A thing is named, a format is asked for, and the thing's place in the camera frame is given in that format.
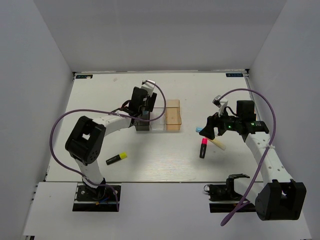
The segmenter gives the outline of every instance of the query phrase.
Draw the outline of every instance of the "black mounting plate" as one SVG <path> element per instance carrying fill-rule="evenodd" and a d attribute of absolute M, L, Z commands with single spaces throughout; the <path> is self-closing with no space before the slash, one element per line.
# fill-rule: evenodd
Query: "black mounting plate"
<path fill-rule="evenodd" d="M 118 201 L 120 201 L 121 186 L 120 185 L 111 185 L 111 186 L 114 188 L 114 190 L 117 191 L 116 195 L 118 197 Z M 106 193 L 106 196 L 109 197 L 108 202 L 116 201 L 116 196 L 113 194 L 113 191 L 111 190 L 111 188 L 106 187 L 105 193 Z M 78 186 L 75 200 L 77 200 L 78 202 L 97 202 L 98 201 L 98 199 L 94 199 L 92 197 L 92 195 L 84 185 Z"/>

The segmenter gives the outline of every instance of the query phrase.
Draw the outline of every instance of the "white table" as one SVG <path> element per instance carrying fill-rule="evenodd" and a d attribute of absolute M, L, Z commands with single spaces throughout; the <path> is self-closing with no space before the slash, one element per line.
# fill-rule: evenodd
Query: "white table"
<path fill-rule="evenodd" d="M 226 77 L 225 73 L 119 73 L 94 74 L 91 79 L 75 79 L 66 111 L 96 109 L 111 111 L 130 99 L 135 86 L 151 79 L 162 88 L 167 99 L 179 99 L 182 126 L 179 133 L 136 132 L 122 129 L 104 138 L 98 164 L 108 183 L 112 182 L 224 182 L 230 174 L 253 176 L 257 163 L 249 148 L 236 132 L 226 132 L 218 139 L 225 151 L 208 142 L 205 159 L 199 158 L 202 137 L 195 132 L 207 117 L 217 112 L 214 97 L 235 88 L 246 88 L 243 77 Z M 237 100 L 249 100 L 246 91 L 227 96 L 236 110 Z M 158 94 L 156 106 L 163 106 Z M 100 117 L 99 113 L 77 112 L 67 116 L 61 125 L 54 147 L 58 158 L 79 169 L 65 150 L 65 143 L 81 116 Z M 106 160 L 126 152 L 128 158 L 106 165 Z M 47 182 L 81 182 L 81 177 L 59 166 L 53 158 L 47 171 Z"/>
<path fill-rule="evenodd" d="M 255 212 L 210 213 L 204 183 L 123 183 L 119 212 L 73 212 L 77 183 L 41 182 L 25 229 L 35 240 L 301 240 L 305 217 L 261 221 Z"/>

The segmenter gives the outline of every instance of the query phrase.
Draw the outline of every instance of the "black bracket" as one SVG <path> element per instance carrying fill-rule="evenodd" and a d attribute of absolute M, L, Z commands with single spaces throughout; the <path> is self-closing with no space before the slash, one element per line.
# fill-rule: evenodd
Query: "black bracket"
<path fill-rule="evenodd" d="M 239 178 L 250 178 L 248 175 L 245 174 L 231 174 L 226 179 L 225 184 L 215 185 L 215 184 L 208 184 L 208 191 L 206 191 L 210 195 L 210 201 L 218 202 L 218 201 L 239 201 L 242 195 L 235 192 L 235 179 Z"/>
<path fill-rule="evenodd" d="M 307 189 L 302 182 L 273 180 L 255 199 L 258 217 L 265 220 L 298 220 Z"/>
<path fill-rule="evenodd" d="M 71 157 L 81 161 L 85 166 L 93 163 L 100 154 L 106 128 L 95 123 L 91 118 L 82 116 L 76 122 L 65 149 Z"/>

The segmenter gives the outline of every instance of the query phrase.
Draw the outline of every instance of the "white wall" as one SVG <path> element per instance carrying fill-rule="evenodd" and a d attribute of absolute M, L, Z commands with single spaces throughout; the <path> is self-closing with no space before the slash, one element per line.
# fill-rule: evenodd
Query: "white wall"
<path fill-rule="evenodd" d="M 32 0 L 0 1 L 0 239 L 20 239 L 72 72 Z"/>
<path fill-rule="evenodd" d="M 286 0 L 34 0 L 74 72 L 250 68 Z"/>
<path fill-rule="evenodd" d="M 253 88 L 276 113 L 276 150 L 295 180 L 306 185 L 303 212 L 313 239 L 320 239 L 319 10 L 318 0 L 289 0 L 250 70 Z M 267 106 L 258 103 L 271 124 Z"/>

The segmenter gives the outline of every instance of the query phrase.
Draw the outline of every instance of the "purple cable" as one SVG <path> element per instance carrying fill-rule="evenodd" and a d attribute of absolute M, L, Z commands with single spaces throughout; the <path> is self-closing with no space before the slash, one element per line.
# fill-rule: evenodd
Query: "purple cable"
<path fill-rule="evenodd" d="M 275 138 L 275 135 L 276 135 L 276 128 L 277 128 L 276 114 L 275 114 L 275 111 L 274 111 L 274 109 L 272 108 L 270 102 L 269 102 L 269 101 L 265 98 L 265 96 L 263 96 L 260 92 L 255 91 L 255 90 L 251 90 L 251 89 L 246 89 L 246 88 L 237 88 L 237 89 L 230 90 L 230 91 L 228 91 L 227 93 L 223 94 L 223 95 L 218 99 L 218 101 L 220 101 L 222 98 L 224 98 L 224 97 L 227 96 L 228 94 L 233 93 L 233 92 L 235 92 L 235 91 L 248 91 L 248 92 L 255 93 L 255 94 L 259 95 L 261 98 L 263 98 L 263 100 L 266 102 L 266 104 L 268 104 L 268 106 L 269 106 L 269 108 L 270 108 L 270 110 L 271 110 L 271 113 L 272 113 L 272 117 L 273 117 L 273 131 L 272 131 L 272 135 L 271 135 L 270 141 L 269 141 L 269 143 L 268 143 L 269 146 L 270 146 L 270 145 L 272 144 L 272 142 L 274 141 L 274 138 Z M 239 203 L 236 205 L 236 207 L 235 207 L 227 216 L 225 216 L 225 218 L 224 218 L 224 219 L 222 220 L 222 222 L 220 223 L 220 226 L 223 227 L 224 225 L 226 225 L 226 224 L 229 222 L 229 220 L 233 217 L 233 215 L 234 215 L 239 209 L 241 209 L 241 208 L 243 208 L 245 205 L 249 204 L 249 202 L 248 202 L 248 203 L 244 203 L 244 204 L 243 204 L 243 202 L 244 202 L 244 200 L 246 199 L 246 197 L 247 197 L 247 195 L 249 194 L 252 186 L 253 186 L 254 183 L 255 183 L 255 180 L 256 180 L 257 177 L 258 177 L 258 174 L 259 174 L 260 169 L 261 169 L 261 167 L 262 167 L 262 164 L 263 164 L 263 162 L 264 162 L 264 160 L 265 160 L 265 158 L 266 158 L 266 155 L 267 155 L 267 153 L 268 153 L 268 150 L 269 150 L 269 147 L 266 147 L 266 148 L 265 148 L 265 151 L 264 151 L 264 153 L 263 153 L 263 155 L 262 155 L 262 157 L 261 157 L 261 160 L 260 160 L 260 162 L 259 162 L 259 164 L 258 164 L 258 167 L 257 167 L 257 169 L 256 169 L 256 171 L 255 171 L 255 173 L 254 173 L 254 176 L 253 176 L 253 178 L 252 178 L 252 180 L 251 180 L 248 188 L 246 189 L 244 195 L 242 196 L 241 200 L 240 200 Z"/>
<path fill-rule="evenodd" d="M 55 129 L 58 125 L 58 123 L 61 121 L 61 119 L 63 119 L 65 116 L 69 115 L 69 114 L 73 114 L 73 113 L 76 113 L 76 112 L 92 112 L 92 113 L 100 113 L 100 114 L 108 114 L 108 115 L 115 115 L 115 116 L 121 116 L 121 117 L 124 117 L 124 118 L 130 118 L 130 119 L 134 119 L 134 120 L 138 120 L 138 121 L 142 121 L 142 122 L 152 122 L 152 121 L 155 121 L 155 120 L 158 120 L 159 118 L 161 118 L 165 112 L 166 112 L 166 107 L 167 107 L 167 102 L 166 102 L 166 98 L 165 98 L 165 95 L 164 93 L 162 92 L 161 88 L 151 82 L 151 81 L 148 81 L 146 80 L 146 82 L 150 83 L 150 84 L 153 84 L 158 90 L 159 92 L 161 93 L 162 97 L 163 97 L 163 101 L 164 101 L 164 107 L 163 107 L 163 112 L 160 114 L 160 116 L 157 116 L 156 118 L 153 118 L 153 119 L 149 119 L 149 120 L 146 120 L 146 119 L 140 119 L 138 117 L 134 117 L 134 116 L 129 116 L 129 115 L 124 115 L 124 114 L 118 114 L 118 113 L 115 113 L 115 112 L 110 112 L 110 111 L 101 111 L 101 110 L 93 110 L 93 109 L 75 109 L 75 110 L 71 110 L 71 111 L 68 111 L 66 113 L 64 113 L 63 115 L 61 115 L 56 121 L 55 123 L 53 124 L 52 126 L 52 129 L 51 129 L 51 132 L 50 132 L 50 138 L 49 138 L 49 147 L 50 147 L 50 152 L 51 152 L 51 155 L 53 157 L 53 159 L 62 167 L 64 167 L 65 169 L 68 169 L 72 172 L 75 172 L 77 174 L 80 174 L 83 178 L 85 178 L 88 183 L 94 185 L 94 186 L 98 186 L 98 187 L 107 187 L 107 188 L 110 188 L 114 195 L 115 195 L 115 202 L 116 202 L 116 210 L 119 212 L 119 201 L 118 201 L 118 196 L 116 194 L 116 191 L 115 189 L 108 185 L 108 184 L 97 184 L 97 183 L 94 183 L 92 181 L 90 181 L 86 175 L 84 175 L 82 172 L 78 171 L 78 170 L 75 170 L 67 165 L 64 165 L 56 156 L 55 154 L 55 151 L 54 151 L 54 146 L 53 146 L 53 137 L 54 137 L 54 132 L 55 132 Z"/>

